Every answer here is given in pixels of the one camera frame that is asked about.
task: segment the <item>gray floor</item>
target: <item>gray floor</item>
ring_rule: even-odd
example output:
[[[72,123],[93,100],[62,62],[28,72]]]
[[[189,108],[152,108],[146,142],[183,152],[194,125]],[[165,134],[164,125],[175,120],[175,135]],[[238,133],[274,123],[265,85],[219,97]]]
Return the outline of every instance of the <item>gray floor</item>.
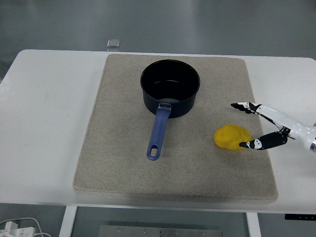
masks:
[[[258,213],[262,237],[315,237],[316,221],[285,220],[284,214]]]
[[[72,237],[97,237],[101,225],[221,231],[249,237],[245,213],[79,207]]]
[[[0,78],[23,49],[106,51],[110,39],[123,52],[316,59],[316,2],[0,0]],[[2,204],[0,217],[20,207]]]

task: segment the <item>pot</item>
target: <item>pot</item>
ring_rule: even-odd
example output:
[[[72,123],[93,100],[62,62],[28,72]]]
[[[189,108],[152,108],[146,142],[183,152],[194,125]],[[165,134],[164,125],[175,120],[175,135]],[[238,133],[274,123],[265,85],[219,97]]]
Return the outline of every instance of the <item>pot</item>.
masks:
[[[150,64],[140,84],[144,103],[156,115],[147,149],[147,158],[157,160],[161,153],[168,118],[185,115],[193,107],[200,86],[199,75],[189,64],[172,59]]]

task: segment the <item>white table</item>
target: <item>white table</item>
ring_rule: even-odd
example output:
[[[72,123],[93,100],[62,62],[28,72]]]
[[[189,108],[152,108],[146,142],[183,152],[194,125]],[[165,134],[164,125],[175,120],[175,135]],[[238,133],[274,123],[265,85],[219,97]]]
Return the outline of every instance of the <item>white table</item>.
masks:
[[[152,202],[75,194],[76,164],[109,54],[51,50],[18,54],[0,84],[0,202],[316,214],[316,154],[291,139],[269,150],[279,192],[271,204]],[[232,57],[245,60],[255,102],[304,124],[316,122],[316,61]],[[265,119],[261,123],[264,133],[277,130]]]

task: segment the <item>power adapter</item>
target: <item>power adapter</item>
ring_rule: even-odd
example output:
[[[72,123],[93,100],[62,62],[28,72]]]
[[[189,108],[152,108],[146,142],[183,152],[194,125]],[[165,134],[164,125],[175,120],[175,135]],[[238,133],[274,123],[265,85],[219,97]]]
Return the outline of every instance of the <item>power adapter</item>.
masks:
[[[12,221],[5,224],[5,229],[0,230],[0,237],[33,237],[34,227],[18,228],[18,225]]]

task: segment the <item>handle hole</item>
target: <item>handle hole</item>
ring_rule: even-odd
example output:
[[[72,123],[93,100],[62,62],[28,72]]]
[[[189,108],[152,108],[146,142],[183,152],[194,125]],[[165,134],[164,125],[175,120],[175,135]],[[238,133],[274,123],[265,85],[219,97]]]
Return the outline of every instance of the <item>handle hole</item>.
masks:
[[[158,151],[158,146],[157,145],[153,145],[152,149],[150,150],[150,155],[152,157],[155,157],[157,155],[157,151]]]

